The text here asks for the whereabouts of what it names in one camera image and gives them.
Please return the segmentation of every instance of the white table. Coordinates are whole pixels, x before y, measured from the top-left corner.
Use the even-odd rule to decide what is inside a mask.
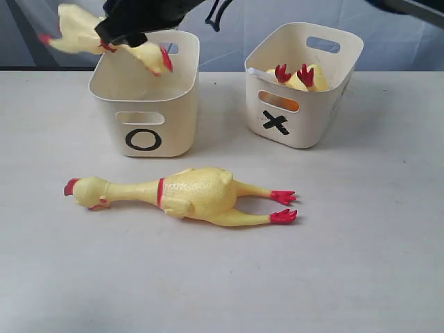
[[[114,150],[89,77],[0,73],[0,332],[443,331],[444,73],[356,73],[306,151],[246,128],[243,74],[203,73],[194,147],[152,160]],[[224,229],[63,196],[74,177],[208,165],[295,189],[300,224]]]

